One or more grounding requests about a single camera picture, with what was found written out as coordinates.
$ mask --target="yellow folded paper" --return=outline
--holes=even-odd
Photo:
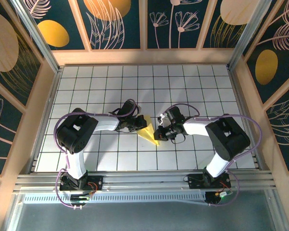
[[[144,115],[144,119],[146,120],[147,127],[137,131],[137,134],[147,141],[159,146],[159,142],[154,139],[154,129],[151,117],[149,115]]]

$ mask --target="white tiled floor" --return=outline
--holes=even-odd
[[[153,127],[157,117],[174,103],[189,103],[200,116],[238,114],[236,98],[225,65],[140,65],[65,67],[50,114],[36,171],[58,171],[65,157],[53,142],[56,121],[75,108],[91,113],[108,113],[133,98],[150,115]],[[179,106],[185,116],[196,114]],[[240,119],[235,119],[243,126]],[[203,169],[214,155],[208,137],[178,136],[177,144],[161,142],[156,147],[138,137],[102,131],[92,135],[84,150],[89,171],[186,170]],[[231,168],[255,168],[252,155]]]

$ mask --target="metal frame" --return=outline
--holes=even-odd
[[[230,71],[233,71],[235,69],[237,62],[241,58],[245,48],[247,47],[252,36],[256,32],[259,24],[261,23],[263,16],[265,15],[266,11],[269,9],[271,1],[272,0],[260,0],[258,2],[258,5],[254,11],[254,14],[252,15],[251,20],[246,25],[246,27],[245,27],[238,43],[236,44],[234,51],[233,51],[233,54],[232,54],[230,62],[229,62],[229,70]]]
[[[41,134],[45,134],[45,131],[46,131],[46,128],[48,125],[49,115],[50,115],[52,108],[53,108],[53,101],[54,101],[55,96],[56,96],[56,90],[59,86],[62,72],[63,72],[63,69],[60,68],[58,73],[55,74],[55,77],[53,78],[50,92],[48,94],[48,100],[47,100],[46,105],[44,107],[42,120],[40,122],[39,129],[37,132],[38,135],[37,135],[37,138],[34,142],[32,151],[31,151],[30,161],[28,161],[28,164],[26,165],[26,168],[24,171],[27,174],[30,174],[30,172],[32,170],[33,162],[39,155],[39,149],[43,143],[43,138],[44,138],[44,136]]]
[[[20,19],[23,21],[30,35],[34,39],[36,45],[44,55],[45,59],[48,61],[50,67],[55,73],[57,73],[59,71],[59,64],[57,63],[55,57],[53,56],[53,53],[50,50],[49,46],[47,45],[43,35],[39,31],[37,24],[31,17],[27,7],[24,4],[24,1],[23,0],[9,0],[9,1],[16,9]]]

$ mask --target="dark teal panel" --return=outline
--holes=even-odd
[[[203,23],[203,18],[205,16],[208,0],[198,1],[198,0],[191,0],[193,4],[180,4],[178,6],[173,6],[173,15],[171,19],[171,10],[172,4],[170,1],[165,0],[149,0],[148,1],[148,15],[147,15],[147,41],[148,41],[148,48],[149,49],[157,49],[158,45],[159,48],[169,48],[169,33],[170,33],[170,21],[172,21],[171,25],[171,48],[178,48],[179,47],[179,27],[183,26],[184,23],[181,23],[181,19],[184,19],[186,22],[190,19],[190,15],[186,13],[197,13],[196,17],[191,19],[189,23],[187,23],[184,27],[192,26],[191,31],[185,31],[180,34],[180,48],[195,48],[198,42],[198,37],[200,34],[201,26]],[[157,13],[165,13],[165,16],[162,19],[168,21],[169,23],[166,25],[161,25],[158,27],[153,26],[153,22],[157,22],[159,19],[156,17],[156,21],[151,21],[150,14],[154,13],[155,16]]]
[[[289,171],[289,90],[266,113]]]
[[[20,48],[14,68],[9,72],[0,72],[0,83],[23,105],[26,105],[39,71],[40,62],[1,4],[0,14],[9,21],[17,33]]]
[[[274,20],[283,14],[287,2],[288,1],[286,0],[280,7],[274,17]],[[284,22],[282,17],[278,18],[274,23],[272,23],[260,39],[259,43],[261,44],[258,44],[256,46],[255,50],[252,52],[251,56],[247,61],[250,73],[255,81],[256,87],[263,103],[266,102],[273,95],[273,93],[276,92],[280,88],[280,86],[283,85],[285,81],[289,78],[289,50],[275,49],[272,43],[272,38],[274,37],[275,32],[285,24],[286,23]],[[255,68],[257,59],[261,52],[263,52],[264,50],[271,50],[275,52],[278,57],[278,67],[274,78],[268,84],[261,85],[256,79]]]
[[[39,24],[44,20],[53,20],[65,28],[69,35],[69,43],[64,47],[54,47],[49,45],[51,50],[84,50],[80,34],[69,6],[68,0],[51,0],[51,8],[42,19],[35,19]]]
[[[7,157],[11,148],[22,113],[0,95],[0,157]],[[0,159],[0,174],[5,160]]]
[[[88,39],[90,40],[91,37],[91,23],[90,19],[87,15],[91,18],[95,18],[87,9],[86,5],[84,4],[83,0],[78,0],[77,1],[80,13],[82,16],[82,20],[85,24],[86,31],[88,34]],[[101,31],[103,26],[103,22],[100,19],[97,20],[97,27]],[[131,0],[131,8],[130,11],[122,17],[123,24],[124,24],[124,32],[125,32],[125,37],[124,37],[124,42],[121,47],[121,49],[140,49],[140,25],[139,25],[139,1],[138,0]],[[109,31],[106,31],[105,37],[109,36]],[[113,45],[110,46],[109,49],[120,49],[121,44],[114,45],[116,42],[113,43]],[[94,47],[91,44],[92,49],[104,49],[105,47],[109,47],[109,43],[107,44],[107,41],[103,41],[101,43],[101,46],[96,46]]]
[[[223,20],[220,17],[221,4],[222,0],[217,0],[203,48],[234,48],[245,28],[245,25],[233,26],[223,23]],[[214,35],[218,34],[221,34],[223,39],[215,38]]]

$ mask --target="purple cable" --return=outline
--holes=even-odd
[[[185,105],[185,106],[191,107],[191,108],[193,108],[193,109],[198,113],[198,115],[196,115],[196,116],[200,116],[200,112],[198,111],[198,109],[195,108],[195,107],[192,106],[192,105],[189,105],[188,103],[176,103],[176,104],[170,106],[169,108],[167,108],[167,109],[164,111],[164,113],[165,113],[166,111],[168,111],[169,109],[173,108],[174,106],[177,106],[177,105]]]
[[[70,168],[70,165],[69,165],[69,160],[68,160],[68,156],[67,156],[67,151],[64,150],[58,143],[58,140],[57,140],[57,137],[56,137],[56,134],[57,134],[57,130],[58,130],[58,127],[59,127],[59,124],[62,120],[64,120],[65,118],[67,118],[68,116],[74,116],[74,115],[88,115],[88,116],[110,116],[110,117],[125,117],[125,116],[129,116],[130,114],[132,114],[134,112],[134,110],[136,109],[136,102],[135,100],[133,99],[128,99],[129,101],[132,101],[134,103],[134,106],[133,108],[131,109],[130,112],[124,114],[124,115],[111,115],[111,114],[96,114],[96,113],[89,113],[89,112],[71,112],[71,113],[68,113],[64,116],[62,116],[58,121],[57,123],[55,124],[54,126],[54,130],[53,130],[53,140],[55,142],[55,144],[57,145],[57,147],[66,154],[66,165],[67,165],[67,169]]]
[[[221,206],[230,205],[232,202],[234,202],[234,201],[236,200],[237,196],[239,195],[239,192],[240,192],[240,183],[239,183],[238,178],[237,178],[236,175],[233,174],[232,172],[230,172],[230,171],[227,171],[227,172],[230,173],[230,174],[236,179],[236,184],[237,184],[237,192],[236,192],[236,195],[234,196],[234,198],[233,198],[231,201],[229,201],[229,202],[227,202],[227,203],[225,203],[225,204],[210,205],[210,206],[221,207]]]
[[[61,198],[59,197],[59,193],[58,193],[58,180],[59,180],[59,177],[60,177],[60,173],[61,172],[67,172],[66,169],[62,168],[60,169],[60,171],[58,172],[58,175],[57,175],[57,179],[56,179],[56,185],[55,185],[55,188],[54,190],[56,191],[56,195],[57,195],[57,198],[58,200],[66,207],[69,207],[69,208],[80,208],[80,206],[72,206],[72,205],[68,205],[67,203],[65,203],[63,200],[61,200]]]
[[[234,158],[226,165],[225,170],[227,170],[227,169],[233,164],[233,162],[236,161],[238,158],[240,158],[240,157],[242,157],[242,156],[245,156],[246,154],[251,153],[252,151],[256,150],[256,148],[257,148],[257,147],[259,146],[259,144],[261,143],[262,136],[263,136],[260,125],[259,125],[255,120],[253,120],[252,118],[249,118],[249,117],[247,117],[247,116],[245,116],[245,115],[222,115],[222,116],[213,117],[213,118],[197,118],[197,117],[194,117],[194,120],[197,120],[197,121],[213,121],[213,120],[218,120],[218,119],[227,118],[227,117],[240,117],[240,118],[247,119],[247,120],[253,122],[253,123],[257,126],[257,128],[258,128],[258,130],[259,130],[259,139],[258,139],[258,142],[256,143],[256,145],[255,145],[252,149],[250,149],[250,150],[248,150],[248,151],[246,151],[246,152],[244,152],[244,153],[241,153],[240,155],[237,155],[236,157],[234,157]]]

